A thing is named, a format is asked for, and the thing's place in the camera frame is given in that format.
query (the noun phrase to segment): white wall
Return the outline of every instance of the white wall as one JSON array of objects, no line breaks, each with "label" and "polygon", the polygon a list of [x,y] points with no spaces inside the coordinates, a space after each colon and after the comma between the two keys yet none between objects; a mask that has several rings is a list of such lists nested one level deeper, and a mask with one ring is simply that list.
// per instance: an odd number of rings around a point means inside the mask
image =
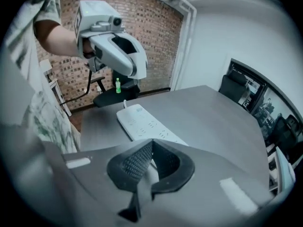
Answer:
[{"label": "white wall", "polygon": [[199,8],[189,60],[177,89],[208,85],[218,90],[230,58],[270,79],[303,114],[301,37],[281,9],[245,2]]}]

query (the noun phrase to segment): green bottle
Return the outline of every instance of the green bottle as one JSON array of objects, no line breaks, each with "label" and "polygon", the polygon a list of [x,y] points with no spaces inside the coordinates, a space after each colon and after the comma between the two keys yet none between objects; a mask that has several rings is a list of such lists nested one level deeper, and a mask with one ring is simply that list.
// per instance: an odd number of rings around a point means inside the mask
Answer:
[{"label": "green bottle", "polygon": [[121,93],[119,78],[116,79],[116,93]]}]

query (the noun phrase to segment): black cable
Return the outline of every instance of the black cable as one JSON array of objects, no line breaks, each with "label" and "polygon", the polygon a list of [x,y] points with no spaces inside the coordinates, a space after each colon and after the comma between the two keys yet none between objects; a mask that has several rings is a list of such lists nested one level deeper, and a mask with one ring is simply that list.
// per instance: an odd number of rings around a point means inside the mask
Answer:
[{"label": "black cable", "polygon": [[65,101],[64,103],[61,103],[61,104],[60,104],[60,106],[61,106],[61,105],[63,105],[63,104],[69,103],[69,102],[71,102],[71,101],[77,100],[77,99],[79,99],[79,98],[82,98],[83,96],[85,96],[86,94],[88,94],[88,93],[89,93],[89,87],[90,87],[91,74],[92,74],[92,72],[91,72],[91,70],[90,70],[90,71],[89,71],[89,82],[88,82],[88,84],[87,84],[87,90],[86,90],[86,93],[82,94],[82,95],[81,95],[81,96],[79,96],[79,97],[76,97],[76,98],[72,98],[72,99],[70,99],[70,100],[67,100],[67,101]]}]

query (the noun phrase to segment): desk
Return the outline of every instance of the desk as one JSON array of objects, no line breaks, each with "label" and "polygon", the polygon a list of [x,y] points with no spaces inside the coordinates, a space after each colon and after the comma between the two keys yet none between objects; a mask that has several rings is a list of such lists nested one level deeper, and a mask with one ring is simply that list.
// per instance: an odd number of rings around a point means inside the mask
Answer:
[{"label": "desk", "polygon": [[[199,86],[138,98],[140,104],[188,145],[225,157],[268,187],[268,160],[257,120],[217,91]],[[83,113],[81,151],[131,141],[116,113],[123,103]]]}]

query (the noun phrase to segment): power strip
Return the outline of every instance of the power strip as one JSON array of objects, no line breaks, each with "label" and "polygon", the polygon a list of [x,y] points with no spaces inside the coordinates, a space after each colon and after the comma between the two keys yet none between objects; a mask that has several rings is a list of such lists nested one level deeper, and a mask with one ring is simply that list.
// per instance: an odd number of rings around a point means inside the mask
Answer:
[{"label": "power strip", "polygon": [[160,139],[188,146],[139,104],[120,110],[117,117],[132,140]]}]

